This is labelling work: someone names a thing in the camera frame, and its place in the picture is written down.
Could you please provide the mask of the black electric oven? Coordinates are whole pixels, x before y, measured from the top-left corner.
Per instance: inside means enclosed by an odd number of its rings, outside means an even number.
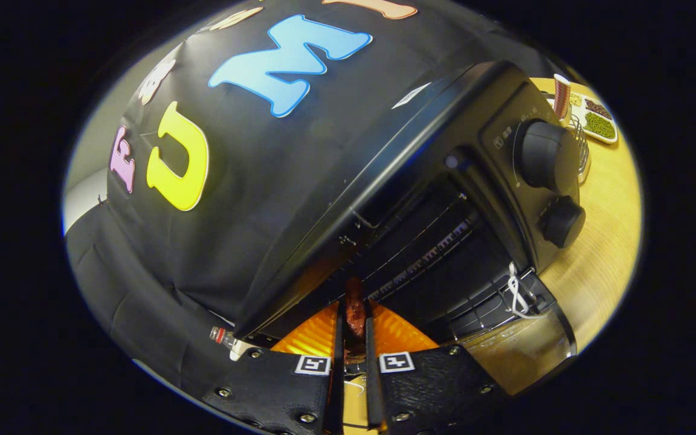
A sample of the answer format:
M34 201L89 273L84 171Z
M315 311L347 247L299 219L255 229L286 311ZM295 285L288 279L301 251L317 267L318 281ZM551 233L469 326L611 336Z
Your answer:
M280 342L362 281L439 345L460 344L509 393L578 352L540 275L581 233L578 146L514 64L426 86L318 181L254 279L236 324Z

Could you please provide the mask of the clear plastic bottle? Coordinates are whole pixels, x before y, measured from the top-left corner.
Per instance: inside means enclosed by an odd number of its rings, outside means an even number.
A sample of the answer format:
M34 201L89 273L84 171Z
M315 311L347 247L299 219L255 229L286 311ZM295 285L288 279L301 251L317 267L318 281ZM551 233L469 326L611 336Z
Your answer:
M212 327L209 338L227 349L232 349L237 341L231 330L219 326Z

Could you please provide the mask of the red-brown meat strip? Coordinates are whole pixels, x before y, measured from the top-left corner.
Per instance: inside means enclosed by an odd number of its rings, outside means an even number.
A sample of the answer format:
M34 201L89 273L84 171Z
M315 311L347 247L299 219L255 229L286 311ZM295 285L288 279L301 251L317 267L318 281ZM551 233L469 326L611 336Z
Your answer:
M366 358L366 310L362 281L356 276L346 281L344 355L348 364Z

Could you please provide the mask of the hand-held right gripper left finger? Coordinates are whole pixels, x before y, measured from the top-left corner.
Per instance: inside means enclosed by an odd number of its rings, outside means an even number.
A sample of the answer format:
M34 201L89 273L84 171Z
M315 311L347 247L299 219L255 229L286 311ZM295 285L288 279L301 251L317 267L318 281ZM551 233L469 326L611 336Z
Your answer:
M272 349L250 347L202 401L273 435L344 435L344 303L332 303Z

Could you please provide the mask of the white divided bean plate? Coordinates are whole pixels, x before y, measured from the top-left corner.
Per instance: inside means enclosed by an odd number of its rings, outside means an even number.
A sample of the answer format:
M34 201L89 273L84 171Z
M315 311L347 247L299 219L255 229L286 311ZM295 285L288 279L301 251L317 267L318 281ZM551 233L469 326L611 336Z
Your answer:
M619 138L616 122L601 101L572 91L570 103L572 121L578 121L586 135L603 143L616 143Z

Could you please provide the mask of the striped tube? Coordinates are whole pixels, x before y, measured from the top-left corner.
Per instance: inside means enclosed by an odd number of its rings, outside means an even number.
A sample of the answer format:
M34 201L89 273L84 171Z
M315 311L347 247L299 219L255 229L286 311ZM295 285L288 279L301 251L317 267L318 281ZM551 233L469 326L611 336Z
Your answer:
M558 116L559 120L564 120L569 114L571 106L571 91L572 84L569 80L560 74L554 74L555 80L555 95L553 99L553 112Z

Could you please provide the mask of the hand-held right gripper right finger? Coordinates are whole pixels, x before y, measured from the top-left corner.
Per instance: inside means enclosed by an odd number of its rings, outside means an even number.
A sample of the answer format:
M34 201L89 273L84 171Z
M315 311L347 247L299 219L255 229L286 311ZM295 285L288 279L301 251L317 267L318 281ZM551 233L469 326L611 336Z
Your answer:
M509 395L460 344L439 346L367 301L367 423L381 435L451 435Z

